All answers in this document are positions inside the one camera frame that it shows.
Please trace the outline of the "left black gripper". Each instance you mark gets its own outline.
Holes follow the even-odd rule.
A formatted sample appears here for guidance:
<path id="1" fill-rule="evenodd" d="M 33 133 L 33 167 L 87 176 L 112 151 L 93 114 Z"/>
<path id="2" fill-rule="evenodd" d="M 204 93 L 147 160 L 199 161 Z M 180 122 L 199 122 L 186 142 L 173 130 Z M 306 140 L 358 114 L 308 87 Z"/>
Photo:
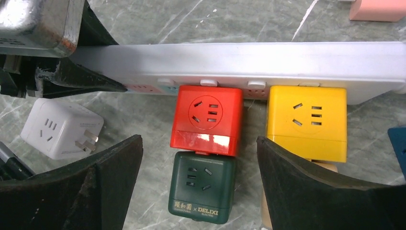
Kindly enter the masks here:
<path id="1" fill-rule="evenodd" d="M 121 83 L 77 65 L 67 57 L 0 56 L 2 95 L 41 98 L 126 91 Z"/>

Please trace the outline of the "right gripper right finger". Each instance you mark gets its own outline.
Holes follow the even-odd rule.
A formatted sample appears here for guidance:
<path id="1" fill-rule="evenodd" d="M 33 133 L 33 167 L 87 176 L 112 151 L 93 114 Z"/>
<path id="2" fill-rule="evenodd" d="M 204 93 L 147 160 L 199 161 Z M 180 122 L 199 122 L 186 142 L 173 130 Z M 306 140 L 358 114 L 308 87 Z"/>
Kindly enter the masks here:
<path id="1" fill-rule="evenodd" d="M 403 230 L 406 187 L 355 179 L 257 138 L 263 189 L 275 230 Z"/>

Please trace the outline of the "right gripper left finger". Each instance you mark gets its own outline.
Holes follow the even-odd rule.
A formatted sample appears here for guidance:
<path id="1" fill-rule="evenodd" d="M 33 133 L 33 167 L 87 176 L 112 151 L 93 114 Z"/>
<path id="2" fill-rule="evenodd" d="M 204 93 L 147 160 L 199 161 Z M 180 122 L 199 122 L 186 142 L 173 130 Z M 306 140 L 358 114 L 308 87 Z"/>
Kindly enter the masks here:
<path id="1" fill-rule="evenodd" d="M 122 229 L 142 157 L 142 137 L 133 135 L 81 160 L 35 174 L 1 145 L 1 229 Z"/>

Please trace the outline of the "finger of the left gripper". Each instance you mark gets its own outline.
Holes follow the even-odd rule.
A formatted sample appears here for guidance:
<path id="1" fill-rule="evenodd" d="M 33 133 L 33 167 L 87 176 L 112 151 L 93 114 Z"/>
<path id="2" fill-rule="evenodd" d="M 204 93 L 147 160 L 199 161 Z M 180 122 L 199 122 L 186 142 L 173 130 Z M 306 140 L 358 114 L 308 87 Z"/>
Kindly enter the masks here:
<path id="1" fill-rule="evenodd" d="M 78 46 L 119 45 L 100 22 L 89 2 L 84 2 Z"/>

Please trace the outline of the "beige orange cube adapter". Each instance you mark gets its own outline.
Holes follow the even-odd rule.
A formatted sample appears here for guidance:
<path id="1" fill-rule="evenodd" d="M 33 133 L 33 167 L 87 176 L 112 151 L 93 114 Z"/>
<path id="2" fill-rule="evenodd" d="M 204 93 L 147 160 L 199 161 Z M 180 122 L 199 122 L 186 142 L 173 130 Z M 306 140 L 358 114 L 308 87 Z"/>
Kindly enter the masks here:
<path id="1" fill-rule="evenodd" d="M 334 172 L 338 172 L 337 167 L 334 164 L 331 163 L 325 163 L 325 162 L 321 162 L 321 161 L 315 161 L 315 160 L 311 160 L 311 162 L 326 168 L 328 170 L 334 171 Z M 261 220 L 262 220 L 262 224 L 264 227 L 272 230 L 272 224 L 271 224 L 271 218 L 270 218 L 270 213 L 268 210 L 268 205 L 267 205 L 267 200 L 265 197 L 265 191 L 262 191 L 262 201 L 261 201 Z"/>

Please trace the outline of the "white cube socket adapter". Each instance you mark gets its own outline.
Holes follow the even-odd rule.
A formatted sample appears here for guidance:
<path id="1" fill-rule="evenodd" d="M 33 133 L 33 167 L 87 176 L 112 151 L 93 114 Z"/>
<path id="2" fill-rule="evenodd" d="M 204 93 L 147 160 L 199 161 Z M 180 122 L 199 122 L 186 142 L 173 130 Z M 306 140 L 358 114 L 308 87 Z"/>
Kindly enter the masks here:
<path id="1" fill-rule="evenodd" d="M 82 158 L 95 151 L 104 119 L 82 105 L 39 98 L 21 138 L 53 160 Z"/>

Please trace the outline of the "yellow cube socket adapter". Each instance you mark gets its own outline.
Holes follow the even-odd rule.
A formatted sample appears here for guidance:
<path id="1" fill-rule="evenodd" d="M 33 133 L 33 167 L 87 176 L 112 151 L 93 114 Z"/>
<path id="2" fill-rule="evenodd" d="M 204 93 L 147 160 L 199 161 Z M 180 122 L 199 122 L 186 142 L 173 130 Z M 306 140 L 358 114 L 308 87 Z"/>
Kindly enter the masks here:
<path id="1" fill-rule="evenodd" d="M 346 162 L 346 89 L 272 86 L 267 137 L 308 160 Z"/>

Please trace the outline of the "green cube socket adapter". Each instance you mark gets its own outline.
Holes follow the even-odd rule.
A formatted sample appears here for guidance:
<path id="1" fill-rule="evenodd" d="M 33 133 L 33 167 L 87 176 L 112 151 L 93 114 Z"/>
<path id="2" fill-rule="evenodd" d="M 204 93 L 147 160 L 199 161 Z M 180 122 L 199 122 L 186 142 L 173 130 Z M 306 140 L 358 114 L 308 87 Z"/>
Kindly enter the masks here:
<path id="1" fill-rule="evenodd" d="M 233 205 L 236 172 L 235 157 L 177 152 L 169 191 L 169 212 L 195 221 L 227 223 Z"/>

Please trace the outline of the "blue cube socket adapter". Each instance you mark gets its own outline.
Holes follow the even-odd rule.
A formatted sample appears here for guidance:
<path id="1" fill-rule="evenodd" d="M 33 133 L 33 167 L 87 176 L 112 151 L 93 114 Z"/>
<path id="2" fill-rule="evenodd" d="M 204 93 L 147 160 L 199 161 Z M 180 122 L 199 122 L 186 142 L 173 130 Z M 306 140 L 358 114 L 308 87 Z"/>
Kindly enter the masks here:
<path id="1" fill-rule="evenodd" d="M 392 127 L 387 130 L 404 179 L 406 178 L 406 126 Z"/>

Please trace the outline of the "red cube socket adapter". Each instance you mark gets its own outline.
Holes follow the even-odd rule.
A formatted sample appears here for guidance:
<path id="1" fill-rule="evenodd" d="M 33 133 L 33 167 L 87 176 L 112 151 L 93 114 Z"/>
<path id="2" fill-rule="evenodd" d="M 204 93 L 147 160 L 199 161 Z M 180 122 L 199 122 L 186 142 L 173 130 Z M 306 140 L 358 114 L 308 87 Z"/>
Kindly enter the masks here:
<path id="1" fill-rule="evenodd" d="M 172 148 L 235 157 L 243 118 L 243 91 L 182 85 L 171 131 Z"/>

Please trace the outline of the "white power strip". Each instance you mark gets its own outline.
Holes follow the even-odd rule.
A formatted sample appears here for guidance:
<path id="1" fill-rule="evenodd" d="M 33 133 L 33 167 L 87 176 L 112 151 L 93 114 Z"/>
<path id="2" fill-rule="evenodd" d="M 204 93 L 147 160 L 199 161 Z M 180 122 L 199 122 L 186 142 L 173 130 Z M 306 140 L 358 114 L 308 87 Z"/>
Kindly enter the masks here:
<path id="1" fill-rule="evenodd" d="M 301 42 L 79 47 L 79 65 L 129 92 L 176 95 L 181 85 L 242 89 L 265 100 L 272 85 L 347 90 L 347 103 L 406 92 L 404 42 Z"/>

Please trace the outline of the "pink cube socket adapter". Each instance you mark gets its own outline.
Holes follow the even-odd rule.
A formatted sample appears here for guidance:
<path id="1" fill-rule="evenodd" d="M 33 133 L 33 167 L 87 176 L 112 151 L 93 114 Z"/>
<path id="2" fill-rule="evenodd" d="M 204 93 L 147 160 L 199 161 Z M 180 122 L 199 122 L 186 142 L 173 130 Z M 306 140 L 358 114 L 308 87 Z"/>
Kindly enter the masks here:
<path id="1" fill-rule="evenodd" d="M 398 22 L 406 16 L 406 0 L 355 0 L 351 4 L 352 21 Z"/>

